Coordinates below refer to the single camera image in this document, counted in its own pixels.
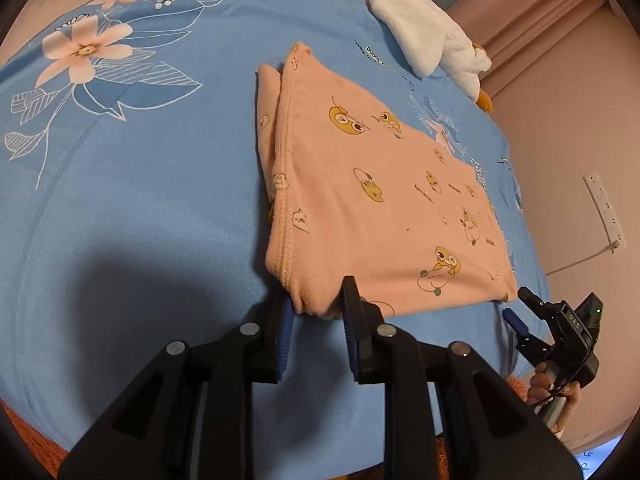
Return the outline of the right hand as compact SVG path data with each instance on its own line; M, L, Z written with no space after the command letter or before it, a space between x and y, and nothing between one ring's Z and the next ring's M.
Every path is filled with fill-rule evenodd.
M537 403L547 401L551 396L553 382L547 374L547 364L540 363L535 368L535 373L529 381L529 388L526 394L526 404L534 406ZM568 422L572 418L574 411L582 400L582 388L579 382L571 382L562 390L562 396L566 399L563 411L556 421L551 431L559 437Z

